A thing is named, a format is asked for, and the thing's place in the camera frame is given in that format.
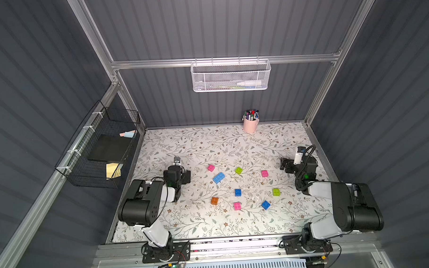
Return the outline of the light blue long lego brick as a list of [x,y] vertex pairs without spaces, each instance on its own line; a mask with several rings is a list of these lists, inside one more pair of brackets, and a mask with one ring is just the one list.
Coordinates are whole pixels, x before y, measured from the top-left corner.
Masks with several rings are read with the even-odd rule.
[[218,173],[213,179],[212,181],[215,184],[219,184],[220,182],[222,182],[222,180],[225,178],[225,174],[223,174],[223,172]]

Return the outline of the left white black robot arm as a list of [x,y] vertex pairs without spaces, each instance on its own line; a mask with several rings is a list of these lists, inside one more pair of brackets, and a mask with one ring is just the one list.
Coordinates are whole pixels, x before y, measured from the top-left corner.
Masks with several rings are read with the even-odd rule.
[[179,200],[182,186],[190,182],[191,171],[179,164],[168,167],[161,177],[133,180],[118,207],[118,220],[138,227],[150,247],[166,249],[172,236],[160,216],[168,202]]

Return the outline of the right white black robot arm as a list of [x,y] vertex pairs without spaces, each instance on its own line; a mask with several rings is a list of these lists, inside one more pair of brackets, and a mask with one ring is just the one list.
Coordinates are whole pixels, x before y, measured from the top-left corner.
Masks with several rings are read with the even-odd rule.
[[307,223],[298,239],[301,247],[313,252],[320,244],[353,231],[380,231],[384,218],[367,184],[320,181],[315,145],[299,146],[293,159],[280,159],[280,170],[295,176],[295,188],[306,196],[331,201],[332,215]]

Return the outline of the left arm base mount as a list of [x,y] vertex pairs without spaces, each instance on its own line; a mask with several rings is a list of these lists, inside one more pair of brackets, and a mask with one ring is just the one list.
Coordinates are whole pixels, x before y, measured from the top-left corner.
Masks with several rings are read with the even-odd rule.
[[163,247],[152,247],[148,243],[141,248],[142,263],[176,263],[190,260],[191,242],[168,242]]

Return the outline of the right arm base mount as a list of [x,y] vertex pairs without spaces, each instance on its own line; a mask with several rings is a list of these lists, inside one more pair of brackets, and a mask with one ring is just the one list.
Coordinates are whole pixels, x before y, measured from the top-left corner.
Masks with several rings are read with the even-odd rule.
[[329,255],[329,253],[333,251],[333,247],[330,242],[306,237],[303,238],[300,234],[283,236],[278,247],[280,249],[284,249],[288,255],[300,253],[325,253],[326,255]]

